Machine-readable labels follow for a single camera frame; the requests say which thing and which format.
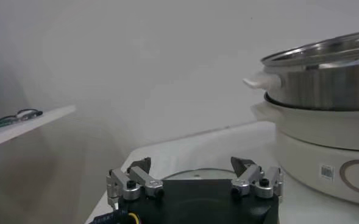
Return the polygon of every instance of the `white cooker base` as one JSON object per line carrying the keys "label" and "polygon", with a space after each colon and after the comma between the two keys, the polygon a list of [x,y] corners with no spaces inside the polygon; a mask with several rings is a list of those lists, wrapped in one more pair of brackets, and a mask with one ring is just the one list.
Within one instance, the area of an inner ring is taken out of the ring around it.
{"label": "white cooker base", "polygon": [[276,131],[276,158],[294,178],[326,194],[359,203],[359,151],[309,144]]}

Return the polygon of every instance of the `stainless steel pot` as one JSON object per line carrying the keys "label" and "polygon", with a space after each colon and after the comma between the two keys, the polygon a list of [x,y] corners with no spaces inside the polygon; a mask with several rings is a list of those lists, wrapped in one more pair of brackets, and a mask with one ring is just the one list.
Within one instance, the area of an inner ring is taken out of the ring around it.
{"label": "stainless steel pot", "polygon": [[359,111],[359,33],[279,52],[261,62],[264,72],[243,81],[265,89],[274,104]]}

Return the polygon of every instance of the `white pot handle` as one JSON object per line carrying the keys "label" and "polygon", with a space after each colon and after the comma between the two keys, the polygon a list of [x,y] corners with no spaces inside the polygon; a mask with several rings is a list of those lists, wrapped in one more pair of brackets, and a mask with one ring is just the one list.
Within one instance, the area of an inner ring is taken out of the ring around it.
{"label": "white pot handle", "polygon": [[252,89],[264,89],[266,91],[280,88],[282,85],[278,75],[258,72],[255,76],[243,79],[244,84]]}
{"label": "white pot handle", "polygon": [[251,111],[258,121],[270,121],[273,123],[278,123],[283,117],[281,111],[270,106],[267,102],[262,102],[251,106]]}

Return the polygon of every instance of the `white shelf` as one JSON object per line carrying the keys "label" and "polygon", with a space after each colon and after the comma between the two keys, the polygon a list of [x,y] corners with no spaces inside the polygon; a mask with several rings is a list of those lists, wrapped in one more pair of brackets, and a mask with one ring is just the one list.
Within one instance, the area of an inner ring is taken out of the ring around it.
{"label": "white shelf", "polygon": [[17,124],[1,127],[0,143],[6,142],[35,128],[41,127],[44,124],[55,121],[63,116],[66,116],[67,114],[74,112],[75,110],[76,107],[74,105],[62,107],[48,112],[44,112],[41,116],[28,121],[23,121]]}

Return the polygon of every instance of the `white wall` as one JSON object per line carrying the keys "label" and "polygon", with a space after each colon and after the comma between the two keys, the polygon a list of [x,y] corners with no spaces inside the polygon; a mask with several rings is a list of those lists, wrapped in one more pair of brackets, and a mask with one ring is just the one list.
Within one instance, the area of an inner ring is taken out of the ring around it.
{"label": "white wall", "polygon": [[252,121],[260,58],[355,31],[348,0],[0,0],[0,116],[78,108],[0,145],[0,223],[82,222],[132,149]]}

